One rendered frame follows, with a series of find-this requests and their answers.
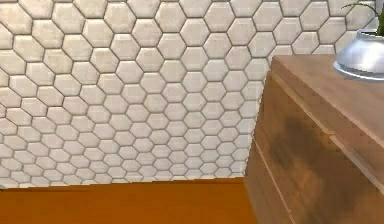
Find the green houseplant in silver pot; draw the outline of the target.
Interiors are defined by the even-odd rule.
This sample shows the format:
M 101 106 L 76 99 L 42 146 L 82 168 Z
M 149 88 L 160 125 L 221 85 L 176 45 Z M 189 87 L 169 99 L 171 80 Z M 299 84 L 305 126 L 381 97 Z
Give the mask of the green houseplant in silver pot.
M 337 54 L 333 67 L 351 79 L 384 82 L 384 2 L 379 6 L 380 11 L 365 3 L 346 6 L 370 8 L 378 18 L 378 25 L 376 29 L 358 29 L 356 37 Z

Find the brown wooden chest of drawers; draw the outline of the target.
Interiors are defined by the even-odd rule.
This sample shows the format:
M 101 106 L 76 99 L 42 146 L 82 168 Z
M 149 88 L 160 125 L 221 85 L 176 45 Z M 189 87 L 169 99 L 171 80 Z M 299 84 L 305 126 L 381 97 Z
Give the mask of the brown wooden chest of drawers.
M 276 56 L 245 184 L 258 224 L 384 224 L 384 83 Z

